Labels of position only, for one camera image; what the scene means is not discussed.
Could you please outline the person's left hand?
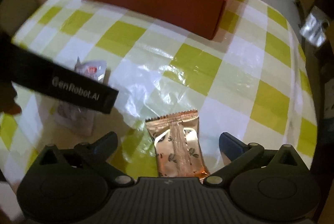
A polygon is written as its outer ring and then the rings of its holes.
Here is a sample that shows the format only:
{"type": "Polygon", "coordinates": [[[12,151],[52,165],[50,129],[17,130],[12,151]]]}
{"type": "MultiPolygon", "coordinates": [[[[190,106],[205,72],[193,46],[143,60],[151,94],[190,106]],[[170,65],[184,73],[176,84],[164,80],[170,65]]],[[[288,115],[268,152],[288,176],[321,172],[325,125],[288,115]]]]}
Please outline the person's left hand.
{"type": "Polygon", "coordinates": [[[0,91],[0,112],[8,115],[18,115],[22,112],[21,107],[16,103],[17,92],[12,83],[1,83],[0,91]]]}

